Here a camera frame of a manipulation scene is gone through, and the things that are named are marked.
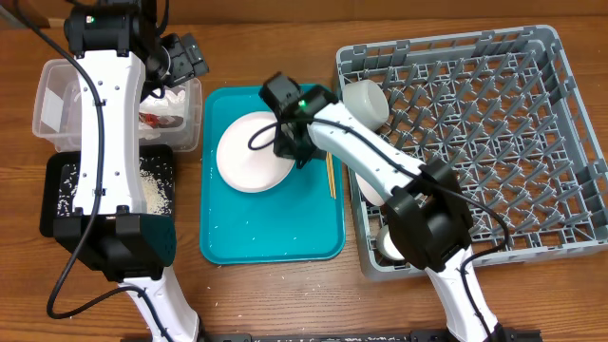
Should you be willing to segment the grey dishwasher rack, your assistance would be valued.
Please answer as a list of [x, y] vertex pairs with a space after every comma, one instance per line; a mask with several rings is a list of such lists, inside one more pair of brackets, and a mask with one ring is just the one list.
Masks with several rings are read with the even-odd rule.
[[384, 91], [382, 139], [456, 171], [476, 267], [606, 249], [607, 160], [553, 28], [345, 46], [335, 66], [338, 88]]

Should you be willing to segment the grey bowl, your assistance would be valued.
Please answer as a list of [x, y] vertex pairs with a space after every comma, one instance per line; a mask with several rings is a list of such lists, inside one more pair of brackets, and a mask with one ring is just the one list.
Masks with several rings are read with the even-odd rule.
[[342, 98], [353, 117], [371, 131], [377, 131], [389, 119], [388, 100], [381, 87], [371, 80], [344, 85]]

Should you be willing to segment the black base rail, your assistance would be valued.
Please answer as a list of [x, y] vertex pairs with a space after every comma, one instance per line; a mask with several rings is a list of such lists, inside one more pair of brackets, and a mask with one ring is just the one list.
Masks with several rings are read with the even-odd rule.
[[[458, 341], [445, 330], [415, 330], [405, 333], [358, 333], [342, 335], [268, 335], [251, 336], [248, 333], [208, 334], [200, 342], [447, 342]], [[542, 342], [540, 331], [517, 331], [499, 328], [495, 341]]]

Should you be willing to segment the large pink plate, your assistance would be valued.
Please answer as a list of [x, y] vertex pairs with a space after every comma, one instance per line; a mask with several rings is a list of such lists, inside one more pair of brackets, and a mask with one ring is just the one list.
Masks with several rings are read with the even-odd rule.
[[260, 150], [248, 147], [251, 137], [263, 127], [275, 124], [276, 116], [256, 111], [231, 123], [218, 143], [216, 161], [222, 179], [244, 193], [259, 193], [281, 183], [295, 161], [278, 157], [270, 144]]

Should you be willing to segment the black plastic bin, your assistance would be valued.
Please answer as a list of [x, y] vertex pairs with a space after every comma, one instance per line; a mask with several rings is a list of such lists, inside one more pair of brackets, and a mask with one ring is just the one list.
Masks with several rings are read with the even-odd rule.
[[[175, 211], [175, 161], [167, 145], [140, 147], [140, 178], [147, 213], [173, 217]], [[47, 161], [39, 231], [52, 236], [53, 221], [72, 213], [72, 202], [77, 191], [80, 152], [61, 152]]]

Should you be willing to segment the wooden chopstick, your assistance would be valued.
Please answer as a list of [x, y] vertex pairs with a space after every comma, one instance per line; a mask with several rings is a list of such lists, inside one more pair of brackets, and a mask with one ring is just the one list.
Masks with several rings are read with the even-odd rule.
[[336, 195], [336, 187], [335, 187], [335, 176], [334, 176], [334, 170], [333, 170], [333, 156], [329, 152], [327, 153], [327, 167], [328, 167], [329, 186], [331, 188], [331, 196], [334, 200], [336, 200], [337, 195]]
[[335, 194], [334, 175], [333, 175], [333, 159], [332, 159], [332, 155], [329, 152], [326, 153], [326, 169], [327, 169], [330, 196], [332, 199], [335, 200], [336, 194]]

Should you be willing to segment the small pink plate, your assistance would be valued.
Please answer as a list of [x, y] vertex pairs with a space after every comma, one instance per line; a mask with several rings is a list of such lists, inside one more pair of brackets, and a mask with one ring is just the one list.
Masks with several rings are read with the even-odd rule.
[[378, 207], [381, 207], [385, 203], [385, 200], [359, 174], [355, 174], [355, 178], [359, 187], [359, 191], [361, 195], [365, 198], [366, 202]]

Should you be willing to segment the teal plastic tray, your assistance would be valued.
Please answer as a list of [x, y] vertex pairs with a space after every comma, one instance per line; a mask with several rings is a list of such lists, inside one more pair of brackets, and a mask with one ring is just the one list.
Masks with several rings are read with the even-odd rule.
[[256, 86], [224, 87], [206, 99], [199, 249], [218, 265], [331, 259], [346, 240], [339, 159], [332, 161], [332, 180], [325, 160], [312, 160], [256, 194], [239, 192], [219, 174], [216, 156], [222, 133], [240, 117], [268, 108], [258, 92]]

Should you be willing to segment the white plastic wrapper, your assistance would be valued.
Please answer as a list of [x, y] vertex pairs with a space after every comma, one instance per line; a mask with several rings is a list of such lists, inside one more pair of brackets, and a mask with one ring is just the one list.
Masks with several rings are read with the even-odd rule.
[[139, 109], [139, 138], [157, 139], [166, 129], [180, 127], [185, 121], [186, 90], [184, 86], [167, 88], [164, 97], [148, 96]]

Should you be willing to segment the pile of rice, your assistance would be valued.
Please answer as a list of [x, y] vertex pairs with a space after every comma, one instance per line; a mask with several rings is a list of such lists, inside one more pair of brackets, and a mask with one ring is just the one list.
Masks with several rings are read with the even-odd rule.
[[[67, 217], [71, 214], [78, 178], [78, 163], [68, 163], [62, 167], [56, 202], [57, 217]], [[147, 213], [173, 217], [175, 207], [173, 163], [163, 161], [160, 157], [140, 157], [140, 178], [147, 204]]]

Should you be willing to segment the clear plastic bin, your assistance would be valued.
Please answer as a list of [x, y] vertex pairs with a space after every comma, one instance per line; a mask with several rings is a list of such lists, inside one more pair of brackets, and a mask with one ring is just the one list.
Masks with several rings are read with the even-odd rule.
[[[166, 144], [176, 152], [194, 150], [199, 142], [202, 91], [198, 79], [148, 97], [139, 109], [139, 144]], [[45, 63], [32, 118], [34, 136], [54, 144], [58, 152], [81, 149], [82, 109], [75, 68], [64, 59]]]

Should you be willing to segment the white cup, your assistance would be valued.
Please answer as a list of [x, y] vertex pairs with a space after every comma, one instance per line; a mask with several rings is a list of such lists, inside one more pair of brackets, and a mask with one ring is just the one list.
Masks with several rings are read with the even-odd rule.
[[388, 225], [384, 225], [376, 235], [376, 248], [380, 254], [393, 261], [404, 261], [405, 258], [398, 251], [390, 238], [390, 229]]

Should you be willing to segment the cardboard box wall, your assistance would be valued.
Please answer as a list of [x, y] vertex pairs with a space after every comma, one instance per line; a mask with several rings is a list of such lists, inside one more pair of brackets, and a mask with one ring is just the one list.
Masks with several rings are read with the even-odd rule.
[[605, 17], [605, 0], [170, 0], [171, 25], [337, 23], [419, 20], [525, 22]]

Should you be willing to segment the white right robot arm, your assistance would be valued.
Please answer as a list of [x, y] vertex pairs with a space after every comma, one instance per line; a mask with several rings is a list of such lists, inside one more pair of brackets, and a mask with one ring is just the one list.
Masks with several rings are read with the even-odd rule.
[[469, 210], [456, 173], [441, 160], [423, 162], [358, 122], [322, 85], [304, 90], [277, 73], [259, 91], [274, 112], [269, 143], [276, 156], [303, 167], [328, 152], [362, 177], [384, 202], [389, 238], [407, 263], [427, 273], [459, 341], [499, 341], [503, 327], [491, 312], [472, 262]]

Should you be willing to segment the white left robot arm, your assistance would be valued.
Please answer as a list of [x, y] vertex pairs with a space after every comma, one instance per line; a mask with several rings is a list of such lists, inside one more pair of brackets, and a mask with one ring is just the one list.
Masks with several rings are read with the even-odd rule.
[[142, 100], [207, 71], [197, 47], [166, 33], [167, 19], [153, 1], [100, 1], [65, 20], [64, 56], [81, 91], [80, 173], [52, 234], [72, 262], [131, 297], [154, 340], [197, 341], [202, 323], [173, 269], [174, 220], [148, 212], [140, 177]]

